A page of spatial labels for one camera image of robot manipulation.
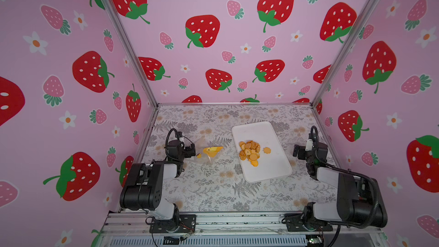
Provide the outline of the clear ziploc bag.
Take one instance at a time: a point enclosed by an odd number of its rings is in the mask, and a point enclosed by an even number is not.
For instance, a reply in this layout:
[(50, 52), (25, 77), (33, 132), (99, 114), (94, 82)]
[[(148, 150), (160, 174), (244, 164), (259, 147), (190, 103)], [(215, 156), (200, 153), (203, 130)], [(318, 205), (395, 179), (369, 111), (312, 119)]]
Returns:
[(196, 164), (213, 164), (224, 152), (224, 147), (212, 145), (204, 136), (195, 141), (195, 156), (188, 158), (189, 162)]

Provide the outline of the pile of round cookies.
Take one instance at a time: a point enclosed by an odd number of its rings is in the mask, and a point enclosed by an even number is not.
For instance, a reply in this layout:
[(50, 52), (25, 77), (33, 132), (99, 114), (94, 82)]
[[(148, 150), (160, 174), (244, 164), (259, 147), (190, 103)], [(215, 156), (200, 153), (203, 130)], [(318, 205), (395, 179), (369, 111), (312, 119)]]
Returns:
[(241, 141), (239, 142), (238, 146), (241, 149), (238, 153), (240, 160), (247, 160), (252, 166), (257, 167), (261, 151), (260, 144), (254, 141)]

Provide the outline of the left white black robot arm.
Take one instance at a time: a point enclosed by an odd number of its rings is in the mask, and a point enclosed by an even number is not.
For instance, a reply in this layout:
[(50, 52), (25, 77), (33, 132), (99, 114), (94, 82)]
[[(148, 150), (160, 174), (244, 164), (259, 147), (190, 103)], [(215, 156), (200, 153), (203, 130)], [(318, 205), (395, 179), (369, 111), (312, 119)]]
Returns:
[(166, 159), (149, 164), (133, 164), (120, 195), (120, 207), (144, 210), (159, 221), (177, 221), (178, 206), (162, 198), (163, 181), (177, 178), (184, 171), (184, 159), (196, 155), (195, 144), (186, 146), (179, 139), (165, 144)]

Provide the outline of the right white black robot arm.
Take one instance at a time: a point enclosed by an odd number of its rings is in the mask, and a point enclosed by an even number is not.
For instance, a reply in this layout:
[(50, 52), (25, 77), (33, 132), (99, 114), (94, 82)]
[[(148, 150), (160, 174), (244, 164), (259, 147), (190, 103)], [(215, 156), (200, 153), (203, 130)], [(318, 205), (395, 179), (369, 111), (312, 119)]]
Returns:
[(308, 175), (337, 190), (335, 202), (310, 202), (301, 215), (307, 229), (317, 229), (329, 224), (367, 228), (383, 228), (388, 215), (378, 182), (368, 176), (344, 170), (327, 163), (328, 146), (319, 144), (295, 145), (293, 156), (306, 162)]

